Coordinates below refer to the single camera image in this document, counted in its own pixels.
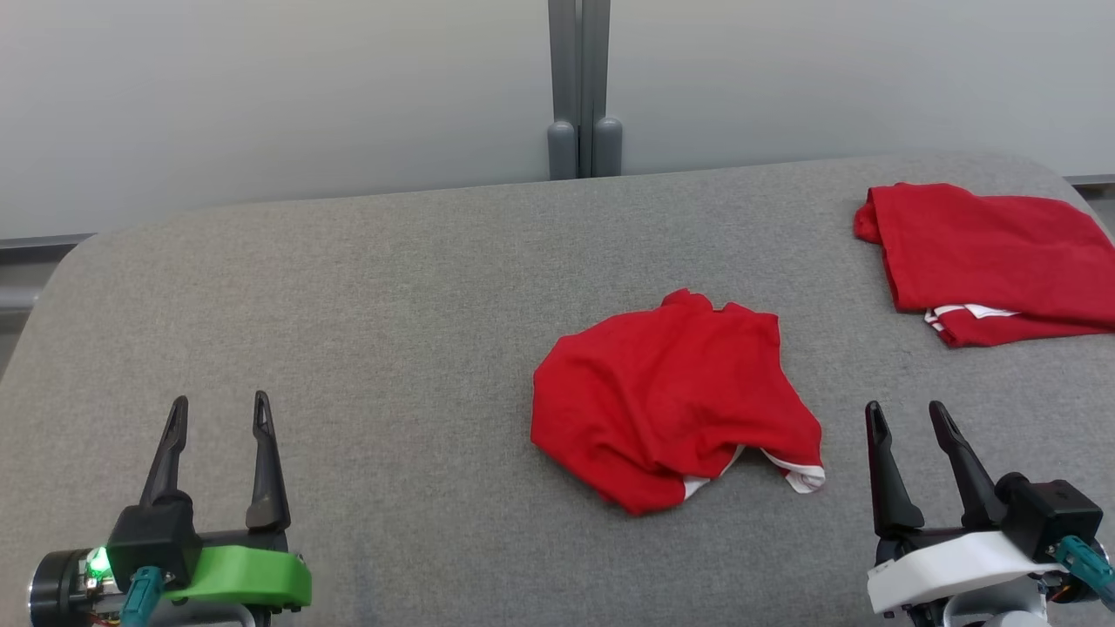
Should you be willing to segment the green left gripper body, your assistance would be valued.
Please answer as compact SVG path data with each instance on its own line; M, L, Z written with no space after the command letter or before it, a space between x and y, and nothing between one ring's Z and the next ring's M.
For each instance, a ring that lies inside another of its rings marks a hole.
M312 602L312 575L284 532L203 533L191 586L167 586L148 626L271 626ZM127 594L105 547L43 556L28 583L30 626L119 626Z

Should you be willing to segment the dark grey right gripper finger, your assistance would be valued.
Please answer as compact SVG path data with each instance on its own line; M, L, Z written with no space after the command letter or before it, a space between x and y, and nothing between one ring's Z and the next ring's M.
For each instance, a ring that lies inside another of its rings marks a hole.
M875 536L896 539L913 533L925 524L923 512L909 499L900 469L892 454L892 433L879 401L865 406L867 425L869 485Z
M950 461L956 488L961 496L961 527L964 530L991 530L998 527L1004 520L1004 503L996 496L995 483L987 469L964 440L942 401L932 401L929 414L937 445Z

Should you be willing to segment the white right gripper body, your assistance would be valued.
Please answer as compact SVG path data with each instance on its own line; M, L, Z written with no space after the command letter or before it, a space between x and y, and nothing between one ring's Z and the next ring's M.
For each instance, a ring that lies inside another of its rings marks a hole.
M1064 573L1064 566L1037 563L1004 532L983 531L874 567L867 572L867 598L875 614L943 600L944 617L1043 617L1039 580L1046 573Z

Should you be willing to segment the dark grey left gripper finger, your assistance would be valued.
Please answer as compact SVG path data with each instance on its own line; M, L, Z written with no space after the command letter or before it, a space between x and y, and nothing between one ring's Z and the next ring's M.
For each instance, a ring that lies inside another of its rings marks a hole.
M256 441L256 456L253 492L246 511L248 531L287 531L291 524L287 484L274 430L274 413L264 390L258 390L254 396L252 433Z
M188 430L188 401L178 396L172 401L165 426L159 436L156 453L152 459L145 485L139 499L144 508L167 507L182 503L193 507L192 498L180 489L180 454L185 448Z

